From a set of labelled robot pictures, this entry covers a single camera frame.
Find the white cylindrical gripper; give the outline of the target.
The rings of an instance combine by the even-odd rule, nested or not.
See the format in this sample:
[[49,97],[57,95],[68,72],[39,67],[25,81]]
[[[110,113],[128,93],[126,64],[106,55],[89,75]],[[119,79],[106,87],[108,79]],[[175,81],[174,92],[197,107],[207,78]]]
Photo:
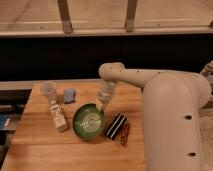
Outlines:
[[115,82],[110,81],[102,81],[100,84],[100,88],[97,92],[97,98],[99,100],[96,100],[96,108],[99,111],[104,111],[107,107],[107,103],[114,92],[114,89],[116,87]]

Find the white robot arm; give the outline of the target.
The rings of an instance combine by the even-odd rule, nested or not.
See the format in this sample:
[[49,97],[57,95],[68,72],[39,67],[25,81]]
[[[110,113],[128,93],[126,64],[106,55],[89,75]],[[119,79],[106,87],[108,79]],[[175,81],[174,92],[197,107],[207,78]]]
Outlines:
[[144,157],[147,171],[203,171],[199,110],[211,97],[205,76],[162,69],[127,69],[120,62],[98,69],[97,107],[108,106],[116,83],[142,91]]

